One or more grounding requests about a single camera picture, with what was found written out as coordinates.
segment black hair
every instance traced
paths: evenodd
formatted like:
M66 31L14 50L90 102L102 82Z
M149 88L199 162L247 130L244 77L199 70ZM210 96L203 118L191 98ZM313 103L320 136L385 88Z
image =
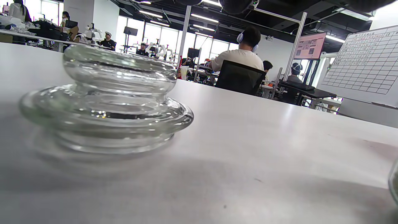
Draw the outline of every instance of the black hair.
M23 5L23 0L14 0L14 3L21 4L22 15L25 15L25 6Z
M263 61L264 70L270 70L273 68L273 65L269 61Z
M260 40L261 40L261 33L257 28L249 26L248 28L245 29L245 31L243 31L242 43L254 47L258 43L260 43Z
M63 11L62 15L65 15L68 18L68 20L70 20L69 12Z
M292 65L292 74L293 75L299 75L301 70L302 70L301 64L299 64L297 62L293 63L293 65Z

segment monitor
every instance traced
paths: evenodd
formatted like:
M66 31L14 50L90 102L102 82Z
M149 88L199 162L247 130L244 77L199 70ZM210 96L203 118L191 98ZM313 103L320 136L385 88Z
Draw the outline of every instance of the monitor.
M325 42L326 33L317 33L300 37L295 59L319 59Z
M138 30L126 26L123 33L128 34L128 35L137 36Z
M72 21L72 20L66 20L66 22L65 22L65 27L66 28L71 29L71 28L76 27L76 26L78 26L78 22L75 22L75 21Z
M188 57L190 58L195 58L195 57L199 57L199 49L195 49L195 48L189 48L188 49Z
M3 5L3 13L9 13L10 12L10 6Z

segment table surface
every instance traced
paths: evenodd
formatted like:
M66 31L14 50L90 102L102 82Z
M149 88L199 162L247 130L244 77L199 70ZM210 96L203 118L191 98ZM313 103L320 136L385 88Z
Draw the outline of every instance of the table surface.
M0 54L9 64L0 83L1 223L398 222L387 187L398 129L178 80L169 95L195 119L168 146L123 156L60 149L16 101L71 82L62 54L0 47L29 49ZM47 66L16 66L32 52Z
M4 29L0 29L0 34L13 35L13 36L19 36L19 37L25 37L25 38L31 38L31 39L41 39L41 40L54 41L54 42L58 42L58 43L73 44L73 45L82 45L82 46L90 45L90 46L100 47L100 48L104 48L104 49L110 49L110 47L104 47L104 46L91 44L91 43L83 43L83 42L77 43L77 42L73 42L73 41L55 40L55 39L50 39L50 38L45 38L45 37L39 37L36 35L27 35L27 34L17 33L17 32L13 32L13 31L4 30Z

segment headphones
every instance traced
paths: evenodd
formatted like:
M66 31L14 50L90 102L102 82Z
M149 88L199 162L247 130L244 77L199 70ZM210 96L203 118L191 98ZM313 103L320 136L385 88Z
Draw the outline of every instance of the headphones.
M236 39L236 41L237 41L238 43L241 43L242 40L243 40L243 32L240 33L240 34L238 35L238 38ZM258 49L258 44L256 44L256 45L253 47L252 52L257 51L257 49Z

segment whiteboard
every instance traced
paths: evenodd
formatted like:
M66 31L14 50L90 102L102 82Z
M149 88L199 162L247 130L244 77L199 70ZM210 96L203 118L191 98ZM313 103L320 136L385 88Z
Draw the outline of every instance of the whiteboard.
M318 88L398 106L398 26L350 34Z

